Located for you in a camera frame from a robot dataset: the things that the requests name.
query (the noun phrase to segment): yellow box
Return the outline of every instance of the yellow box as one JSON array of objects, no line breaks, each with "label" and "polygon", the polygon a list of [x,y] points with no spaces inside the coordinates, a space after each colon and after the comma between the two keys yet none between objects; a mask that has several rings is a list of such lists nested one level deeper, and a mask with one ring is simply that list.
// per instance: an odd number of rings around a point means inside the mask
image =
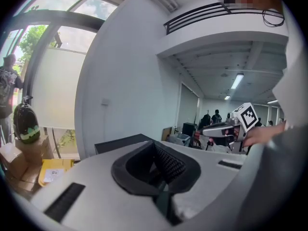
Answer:
[{"label": "yellow box", "polygon": [[44,187],[61,177],[74,165],[73,159],[43,159],[43,166],[38,177],[38,183]]}]

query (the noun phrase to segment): white roller blind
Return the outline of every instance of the white roller blind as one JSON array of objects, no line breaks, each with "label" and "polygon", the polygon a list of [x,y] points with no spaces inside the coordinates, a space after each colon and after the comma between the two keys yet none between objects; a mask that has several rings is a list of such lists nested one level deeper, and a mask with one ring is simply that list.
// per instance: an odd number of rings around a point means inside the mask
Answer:
[{"label": "white roller blind", "polygon": [[178,116],[178,130],[181,131],[183,123],[194,123],[198,108],[198,97],[189,90],[186,86],[182,85],[180,97],[180,109]]},{"label": "white roller blind", "polygon": [[283,118],[284,119],[284,112],[283,112],[282,109],[280,109],[280,116],[279,116],[279,118]]},{"label": "white roller blind", "polygon": [[59,48],[46,50],[32,90],[32,107],[41,127],[75,129],[75,96],[85,56]]},{"label": "white roller blind", "polygon": [[263,105],[256,105],[254,104],[254,109],[257,114],[257,117],[261,118],[261,123],[266,126],[268,122],[268,115],[269,115],[269,107]]}]

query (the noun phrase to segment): air vent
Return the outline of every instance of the air vent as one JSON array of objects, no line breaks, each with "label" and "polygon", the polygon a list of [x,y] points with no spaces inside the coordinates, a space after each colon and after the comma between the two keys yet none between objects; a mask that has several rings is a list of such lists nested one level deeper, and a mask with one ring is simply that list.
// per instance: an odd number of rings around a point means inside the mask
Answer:
[{"label": "air vent", "polygon": [[225,166],[225,167],[230,167],[230,168],[234,168],[234,169],[241,169],[242,164],[236,163],[236,162],[230,162],[227,160],[220,160],[218,162],[219,165]]},{"label": "air vent", "polygon": [[72,183],[45,211],[45,214],[57,222],[61,222],[70,207],[86,186]]}]

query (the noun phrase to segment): black slot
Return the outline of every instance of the black slot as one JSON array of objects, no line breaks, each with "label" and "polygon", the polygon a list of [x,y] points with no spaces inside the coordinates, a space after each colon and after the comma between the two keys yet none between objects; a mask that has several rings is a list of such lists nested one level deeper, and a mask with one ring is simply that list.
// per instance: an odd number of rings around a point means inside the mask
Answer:
[{"label": "black slot", "polygon": [[235,163],[231,163],[231,162],[226,162],[226,161],[223,161],[223,160],[220,160],[219,165],[223,165],[223,166],[226,166],[226,167],[231,167],[231,168],[235,168],[235,169],[241,169],[242,165],[240,164],[235,164]]},{"label": "black slot", "polygon": [[72,183],[46,210],[45,214],[61,222],[86,186]]},{"label": "black slot", "polygon": [[176,226],[182,221],[177,217],[174,205],[172,204],[173,194],[161,192],[158,196],[153,197],[153,202],[160,213],[173,225]]}]

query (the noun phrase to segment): black mesh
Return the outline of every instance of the black mesh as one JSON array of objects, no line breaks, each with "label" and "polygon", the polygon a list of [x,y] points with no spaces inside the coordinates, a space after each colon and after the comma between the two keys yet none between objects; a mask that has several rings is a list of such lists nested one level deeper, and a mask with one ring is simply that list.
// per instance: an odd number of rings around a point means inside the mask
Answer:
[{"label": "black mesh", "polygon": [[158,145],[155,145],[155,150],[154,162],[169,184],[185,171],[185,164]]},{"label": "black mesh", "polygon": [[117,159],[111,172],[130,194],[158,196],[166,183],[171,194],[187,192],[199,178],[201,169],[191,157],[149,141]]}]

